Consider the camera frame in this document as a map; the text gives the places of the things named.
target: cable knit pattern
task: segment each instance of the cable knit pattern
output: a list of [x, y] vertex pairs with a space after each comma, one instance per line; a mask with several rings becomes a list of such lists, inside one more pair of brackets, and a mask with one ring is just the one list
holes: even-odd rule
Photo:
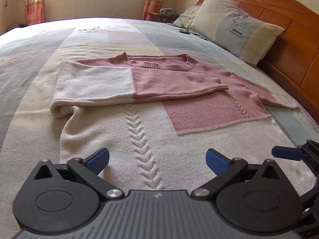
[[155, 163], [155, 158], [152, 154], [147, 138], [143, 130], [141, 118], [134, 104], [124, 104], [125, 116], [129, 125], [130, 137], [133, 144], [135, 157], [138, 161], [138, 166], [141, 169], [143, 182], [151, 190], [163, 190], [161, 174]]
[[239, 110], [240, 114], [244, 116], [244, 118], [248, 118], [248, 114], [245, 112], [245, 110], [240, 106], [240, 104], [231, 96], [227, 95], [227, 98], [230, 99], [230, 101], [235, 105], [235, 107]]

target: silver screw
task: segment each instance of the silver screw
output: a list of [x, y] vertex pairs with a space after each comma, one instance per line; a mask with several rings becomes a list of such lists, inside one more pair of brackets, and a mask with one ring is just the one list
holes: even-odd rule
[[117, 198], [117, 197], [122, 195], [122, 191], [120, 191], [118, 189], [111, 189], [111, 190], [108, 190], [106, 192], [106, 195], [111, 197], [111, 198]]
[[198, 197], [205, 197], [209, 194], [209, 190], [207, 189], [196, 189], [194, 190], [194, 194]]

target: blue gripper pad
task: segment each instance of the blue gripper pad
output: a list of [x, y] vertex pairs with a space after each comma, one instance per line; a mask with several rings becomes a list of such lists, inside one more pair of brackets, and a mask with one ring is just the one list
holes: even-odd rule
[[82, 164], [91, 172], [98, 175], [108, 165], [109, 160], [109, 151], [106, 148], [101, 148], [99, 151], [85, 158]]
[[305, 160], [306, 155], [302, 152], [300, 148], [291, 147], [279, 147], [275, 146], [272, 148], [272, 155], [276, 158], [300, 161]]
[[230, 167], [231, 163], [232, 160], [223, 156], [214, 149], [208, 149], [206, 152], [206, 164], [216, 175], [226, 171]]

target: headboard panel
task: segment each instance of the headboard panel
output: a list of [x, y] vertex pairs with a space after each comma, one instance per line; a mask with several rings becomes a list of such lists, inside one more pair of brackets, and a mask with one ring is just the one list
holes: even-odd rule
[[319, 122], [319, 15], [296, 0], [228, 0], [285, 29], [258, 63]]

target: nightstand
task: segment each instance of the nightstand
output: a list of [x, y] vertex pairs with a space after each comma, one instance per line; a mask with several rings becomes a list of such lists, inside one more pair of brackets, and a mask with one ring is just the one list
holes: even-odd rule
[[152, 18], [152, 21], [154, 22], [162, 22], [162, 23], [173, 23], [177, 20], [176, 17], [168, 16], [166, 14], [162, 13], [154, 13], [147, 11], [148, 15]]

